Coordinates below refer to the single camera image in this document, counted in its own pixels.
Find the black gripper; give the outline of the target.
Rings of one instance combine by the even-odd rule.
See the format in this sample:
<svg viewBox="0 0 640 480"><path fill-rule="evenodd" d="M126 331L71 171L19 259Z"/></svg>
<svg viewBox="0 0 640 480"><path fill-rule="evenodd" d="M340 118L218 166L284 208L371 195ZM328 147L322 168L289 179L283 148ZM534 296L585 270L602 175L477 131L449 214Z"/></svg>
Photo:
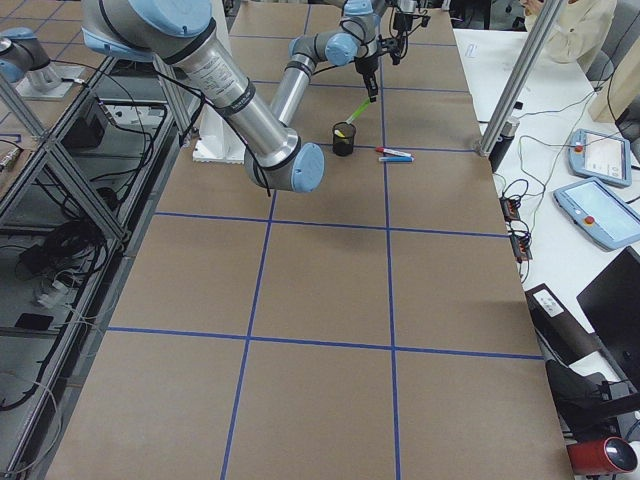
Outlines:
<svg viewBox="0 0 640 480"><path fill-rule="evenodd" d="M377 101L376 90L378 90L378 83L376 72L378 67L379 61L376 55L355 59L356 71L362 76L365 88L368 90L367 94L370 103L375 103Z"/></svg>

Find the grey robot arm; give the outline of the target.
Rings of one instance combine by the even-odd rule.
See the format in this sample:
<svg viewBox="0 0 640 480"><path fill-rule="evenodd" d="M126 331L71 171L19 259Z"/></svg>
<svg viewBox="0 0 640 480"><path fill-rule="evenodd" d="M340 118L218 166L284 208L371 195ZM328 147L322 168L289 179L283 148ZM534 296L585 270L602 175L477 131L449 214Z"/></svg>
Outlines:
<svg viewBox="0 0 640 480"><path fill-rule="evenodd" d="M338 27L300 36L289 45L290 59L270 109L285 125L291 123L318 66L354 64L370 102L379 94L376 73L382 54L378 27L387 6L383 1L345 1Z"/></svg>
<svg viewBox="0 0 640 480"><path fill-rule="evenodd" d="M181 69L213 109L245 140L245 170L263 188L313 191L324 175L324 154L305 143L256 92L217 37L208 1L84 1L87 47L105 56Z"/></svg>

